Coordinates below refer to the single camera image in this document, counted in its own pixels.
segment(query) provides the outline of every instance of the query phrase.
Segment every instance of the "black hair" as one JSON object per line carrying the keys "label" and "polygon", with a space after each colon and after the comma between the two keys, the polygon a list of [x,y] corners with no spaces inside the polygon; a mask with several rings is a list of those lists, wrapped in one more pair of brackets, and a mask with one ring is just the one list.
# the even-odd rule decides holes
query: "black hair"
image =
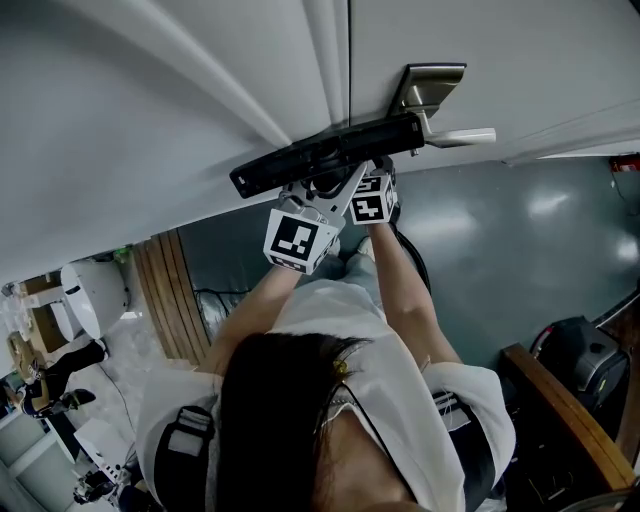
{"label": "black hair", "polygon": [[364,342],[270,333],[238,346],[221,393],[217,512],[316,508],[323,423],[341,362]]}

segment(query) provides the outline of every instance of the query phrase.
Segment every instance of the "shirt sleeve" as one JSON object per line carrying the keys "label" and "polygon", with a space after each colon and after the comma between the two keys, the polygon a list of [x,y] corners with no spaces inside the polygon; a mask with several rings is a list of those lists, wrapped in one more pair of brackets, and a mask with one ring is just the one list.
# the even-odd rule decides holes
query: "shirt sleeve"
{"label": "shirt sleeve", "polygon": [[136,432],[136,453],[149,490],[154,484],[156,451],[164,429],[176,421],[182,407],[198,405],[212,413],[219,402],[223,379],[219,375],[163,368],[150,373],[145,386]]}
{"label": "shirt sleeve", "polygon": [[431,393],[455,393],[476,415],[491,448],[495,485],[507,469],[516,445],[515,429],[507,414],[498,375],[477,366],[436,363],[427,366],[422,376]]}

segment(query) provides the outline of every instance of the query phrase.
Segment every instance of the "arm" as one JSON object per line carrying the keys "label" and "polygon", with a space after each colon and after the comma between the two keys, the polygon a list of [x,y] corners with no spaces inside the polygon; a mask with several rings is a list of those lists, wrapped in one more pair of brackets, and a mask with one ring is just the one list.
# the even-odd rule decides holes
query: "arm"
{"label": "arm", "polygon": [[461,363],[440,330],[431,295],[387,224],[369,227],[387,322],[423,368],[429,361]]}
{"label": "arm", "polygon": [[42,395],[31,400],[31,407],[33,407],[33,410],[36,412],[49,405],[49,388],[47,387],[47,380],[44,374],[40,377],[40,383],[42,384]]}
{"label": "arm", "polygon": [[273,327],[300,276],[294,270],[273,267],[222,323],[198,371],[224,375],[233,352],[242,340]]}

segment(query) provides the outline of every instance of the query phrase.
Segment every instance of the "white cube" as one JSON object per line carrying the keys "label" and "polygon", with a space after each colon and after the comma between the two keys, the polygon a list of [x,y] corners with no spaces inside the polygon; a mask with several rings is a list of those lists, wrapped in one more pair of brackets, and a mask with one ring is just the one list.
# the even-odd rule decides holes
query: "white cube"
{"label": "white cube", "polygon": [[274,265],[312,274],[338,237],[334,226],[272,209],[264,254]]}
{"label": "white cube", "polygon": [[365,176],[349,205],[351,219],[354,224],[389,222],[396,201],[391,176]]}

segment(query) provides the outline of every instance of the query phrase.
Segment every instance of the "neck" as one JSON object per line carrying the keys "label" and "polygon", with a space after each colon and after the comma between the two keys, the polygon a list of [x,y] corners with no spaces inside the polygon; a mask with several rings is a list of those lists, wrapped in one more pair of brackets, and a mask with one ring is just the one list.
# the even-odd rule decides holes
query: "neck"
{"label": "neck", "polygon": [[412,501],[393,464],[360,424],[343,411],[328,426],[326,461],[319,468],[326,482],[320,509],[351,512],[377,503]]}

